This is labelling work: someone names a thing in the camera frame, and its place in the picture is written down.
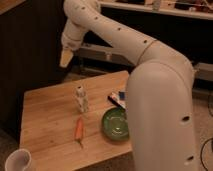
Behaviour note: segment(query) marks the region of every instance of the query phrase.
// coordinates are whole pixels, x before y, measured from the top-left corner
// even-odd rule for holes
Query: carrot
[[[83,145],[82,145],[83,131],[84,131],[83,119],[82,117],[79,117],[76,123],[75,141],[77,141],[82,148],[83,148]]]

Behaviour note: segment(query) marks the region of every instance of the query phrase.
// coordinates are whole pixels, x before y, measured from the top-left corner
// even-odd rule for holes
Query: black cable
[[[203,143],[203,145],[202,145],[202,147],[201,147],[201,150],[200,150],[200,161],[201,161],[201,164],[202,164],[203,168],[204,168],[206,171],[208,171],[208,169],[207,169],[207,167],[205,166],[205,164],[204,164],[204,162],[203,162],[203,150],[204,150],[206,144],[207,144],[209,141],[213,141],[213,138],[207,139],[207,140]]]
[[[210,91],[209,95],[208,95],[208,109],[209,109],[209,115],[211,115],[213,117],[213,112],[211,110],[211,106],[210,106],[210,103],[211,103],[211,96],[212,96],[212,93]]]

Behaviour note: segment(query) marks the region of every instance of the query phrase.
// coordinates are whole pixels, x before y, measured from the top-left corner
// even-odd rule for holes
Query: white cup
[[[18,149],[12,152],[6,162],[5,171],[35,171],[35,163],[31,154],[26,149]]]

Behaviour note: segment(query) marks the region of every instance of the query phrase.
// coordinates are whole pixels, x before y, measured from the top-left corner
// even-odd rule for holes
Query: green plate
[[[115,107],[107,110],[102,118],[102,130],[111,140],[123,141],[129,139],[125,109]]]

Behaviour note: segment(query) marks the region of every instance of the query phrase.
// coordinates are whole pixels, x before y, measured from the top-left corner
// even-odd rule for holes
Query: dark wall
[[[27,0],[0,15],[0,126],[17,138],[24,91],[64,76],[59,58],[65,21],[63,0]]]

